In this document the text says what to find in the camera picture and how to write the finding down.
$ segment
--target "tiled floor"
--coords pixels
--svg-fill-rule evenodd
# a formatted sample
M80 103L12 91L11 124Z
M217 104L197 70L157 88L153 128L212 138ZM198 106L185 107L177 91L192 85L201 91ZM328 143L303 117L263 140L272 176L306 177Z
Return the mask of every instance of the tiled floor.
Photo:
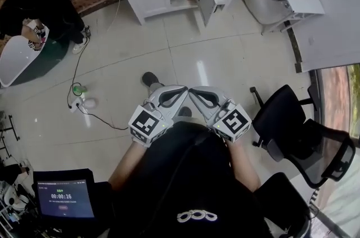
M228 11L217 13L207 28L199 12L193 10L155 16L140 26L124 1L107 31L116 7L111 5L84 18L92 27L92 39L76 81L88 88L86 97L97 100L97 107L89 112L117 127L125 127L136 106L147 97L147 89L140 83L146 71L154 72L164 84L221 87L252 118L259 107L249 92L251 86L256 86L265 100L286 83L299 98L307 96L309 77L295 73L287 34L261 35L260 25L241 0L234 0ZM69 111L66 95L78 59L70 51L44 77L6 89L0 106L13 115L21 136L16 142L8 133L6 141L14 157L28 158L35 170L90 168L96 181L104 181L131 140L127 131ZM305 110L311 117L311 108ZM257 138L253 130L245 138L262 181L276 171L290 178L298 175L292 164L276 163L263 150L252 147L251 140ZM30 185L31 178L24 183Z

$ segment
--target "electrical cable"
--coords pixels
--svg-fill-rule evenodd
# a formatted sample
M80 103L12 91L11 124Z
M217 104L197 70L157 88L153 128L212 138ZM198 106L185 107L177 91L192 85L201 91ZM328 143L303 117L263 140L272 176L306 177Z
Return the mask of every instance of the electrical cable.
M91 113L85 113L84 111L82 111L79 107L79 104L76 104L77 108L79 109L79 111L85 115L89 115L89 116L94 116L95 118L99 119L100 121L104 122L105 124L109 125L111 128L114 128L114 129L117 129L117 130L126 130L128 129L129 127L126 127L126 128L117 128L117 127L114 127L113 125L109 124L108 122L102 120L100 117L94 115L94 114L91 114Z
M108 29L106 30L106 32L109 31L109 29L110 29L111 26L113 25L113 23L114 23L117 15L118 15L119 6L120 6L120 0L119 0L119 2L118 2L118 8L116 9L115 17L114 17L114 19L112 20L112 22L111 22L110 26L108 27ZM67 93L67 96L66 96L66 103L67 103L67 106L69 107L69 109L72 108L72 106L69 104L70 92L72 91L73 94L74 94L75 96L77 96L77 97L80 97L80 96L81 96L81 94L77 94L77 93L75 93L75 91L74 91L74 85L77 85L77 84L78 84L79 86L81 86L81 84L80 84L79 82L74 82L74 81L75 81L75 77L76 77L76 75L77 75L80 58L81 58L82 54L84 53L84 51L85 51L85 49L86 49L86 47L87 47L88 45L89 45L89 43L85 45L85 47L82 49L82 51L81 51L81 53L80 53L80 56L79 56L79 58L78 58L78 62L77 62L76 67L75 67L73 80L72 80L72 82L71 82L71 86L70 86L69 92ZM114 128L114 129L117 129L117 130L121 130L121 131L126 130L126 129L129 128L129 127L126 127L126 128L117 128L117 127L115 127L115 126L112 126L111 124L109 124L108 122L104 121L103 119L101 119L100 117L98 117L98 116L96 116L96 115L94 115L94 114L83 112L83 111L79 108L79 104L76 104L76 106L77 106L77 108L79 109L79 111L80 111L81 113L83 113L83 114L85 114L85 115L89 115L89 116L94 116L95 118L99 119L100 121L102 121L103 123L107 124L107 125L110 126L111 128Z

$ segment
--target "shoe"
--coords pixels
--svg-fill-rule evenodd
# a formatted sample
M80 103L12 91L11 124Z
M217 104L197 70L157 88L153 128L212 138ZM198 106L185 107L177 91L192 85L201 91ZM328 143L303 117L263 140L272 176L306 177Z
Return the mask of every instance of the shoe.
M150 88L150 85L153 83L159 83L158 78L155 76L154 73L152 72L146 72L142 78L141 78L142 82L147 85Z
M87 46L87 44L89 43L90 39L88 37L84 37L83 38L83 43L81 44L75 44L74 48L73 48L73 54L78 54L80 53L84 47Z
M183 108L180 109L178 116L192 117L191 109L189 107L184 106Z

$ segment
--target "person in black clothing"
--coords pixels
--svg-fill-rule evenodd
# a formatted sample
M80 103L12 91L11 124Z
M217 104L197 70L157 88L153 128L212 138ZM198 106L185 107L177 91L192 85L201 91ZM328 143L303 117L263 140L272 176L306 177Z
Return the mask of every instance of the person in black clothing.
M9 185L13 185L17 179L17 176L25 172L29 174L29 171L29 167L22 167L19 164L5 166L0 169L0 181L5 181Z
M42 45L38 33L23 25L24 19L34 19L39 33L44 24L53 40L73 41L73 53L81 52L89 42L82 34L84 22L71 0L5 0L0 9L0 37L22 35L34 42L35 50L39 50Z
M143 82L161 85L153 73ZM176 122L150 148L133 142L109 182L116 221L101 237L273 237L241 139L223 140L204 125Z

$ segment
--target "screen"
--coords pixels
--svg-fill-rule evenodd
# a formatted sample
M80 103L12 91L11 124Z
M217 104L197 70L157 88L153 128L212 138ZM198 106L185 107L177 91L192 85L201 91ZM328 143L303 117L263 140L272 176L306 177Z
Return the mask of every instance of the screen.
M68 218L94 218L85 180L38 182L43 215Z

